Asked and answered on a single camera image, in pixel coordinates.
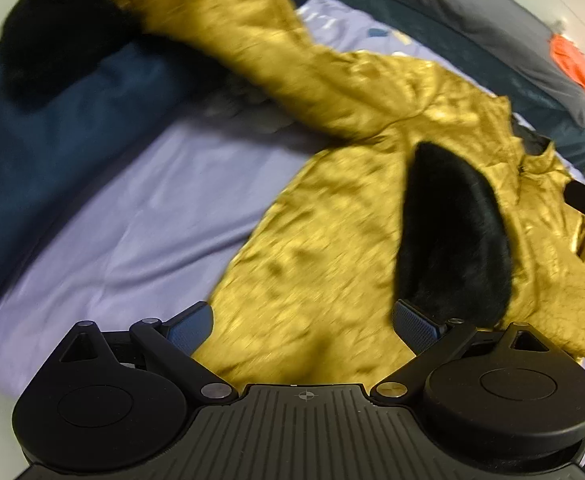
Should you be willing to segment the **gold satin jacket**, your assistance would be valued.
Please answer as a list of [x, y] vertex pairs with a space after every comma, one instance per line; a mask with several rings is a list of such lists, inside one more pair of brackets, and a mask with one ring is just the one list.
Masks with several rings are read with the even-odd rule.
[[189, 9], [201, 46], [338, 148], [312, 156], [274, 200], [212, 292], [212, 335], [197, 359], [237, 387], [251, 382], [376, 380], [411, 357], [391, 322], [395, 280], [425, 297], [457, 297], [470, 237], [465, 211], [428, 148], [485, 177], [505, 224], [513, 267], [497, 326], [527, 322], [585, 358], [585, 217], [563, 200], [555, 151], [529, 155], [510, 110], [431, 61], [340, 53], [309, 36], [288, 0]]

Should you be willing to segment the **purple floral bed sheet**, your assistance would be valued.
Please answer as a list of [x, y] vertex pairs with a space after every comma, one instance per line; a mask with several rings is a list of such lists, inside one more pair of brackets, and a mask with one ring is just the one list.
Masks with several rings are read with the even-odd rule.
[[[312, 36], [332, 49], [414, 58], [364, 13], [333, 0], [311, 8], [321, 11]], [[326, 148], [271, 104], [186, 106], [110, 168], [12, 272], [0, 295], [0, 387], [22, 393], [76, 321], [121, 330], [211, 302], [265, 212]]]

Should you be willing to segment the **orange cloth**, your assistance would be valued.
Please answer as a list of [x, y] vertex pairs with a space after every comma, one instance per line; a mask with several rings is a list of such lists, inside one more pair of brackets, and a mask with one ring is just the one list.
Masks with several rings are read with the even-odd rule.
[[554, 34], [549, 54], [557, 66], [585, 91], [585, 54], [565, 36]]

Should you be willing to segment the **grey duvet on bed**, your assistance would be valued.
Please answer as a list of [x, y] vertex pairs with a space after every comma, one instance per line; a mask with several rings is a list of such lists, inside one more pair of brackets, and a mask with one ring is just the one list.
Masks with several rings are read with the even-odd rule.
[[478, 44], [585, 127], [585, 91], [550, 56], [551, 30], [515, 0], [396, 0]]

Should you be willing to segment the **navy blue folded garment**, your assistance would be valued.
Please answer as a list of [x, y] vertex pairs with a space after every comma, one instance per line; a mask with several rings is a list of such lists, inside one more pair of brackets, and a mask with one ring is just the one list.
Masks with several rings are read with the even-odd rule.
[[38, 110], [8, 98], [0, 64], [0, 291], [66, 200], [185, 101], [178, 66], [134, 44]]

